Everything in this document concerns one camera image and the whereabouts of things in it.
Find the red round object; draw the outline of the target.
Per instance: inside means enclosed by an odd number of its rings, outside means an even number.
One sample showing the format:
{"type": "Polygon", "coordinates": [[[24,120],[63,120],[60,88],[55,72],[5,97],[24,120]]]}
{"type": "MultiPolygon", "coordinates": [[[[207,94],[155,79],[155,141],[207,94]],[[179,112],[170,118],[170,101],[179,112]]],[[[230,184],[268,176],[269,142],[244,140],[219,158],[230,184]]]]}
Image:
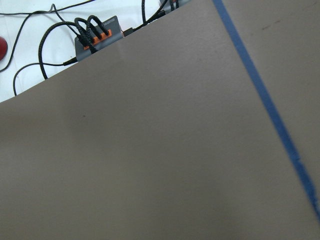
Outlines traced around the red round object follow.
{"type": "Polygon", "coordinates": [[[2,60],[6,56],[7,51],[8,43],[2,36],[0,36],[0,60],[2,60]]]}

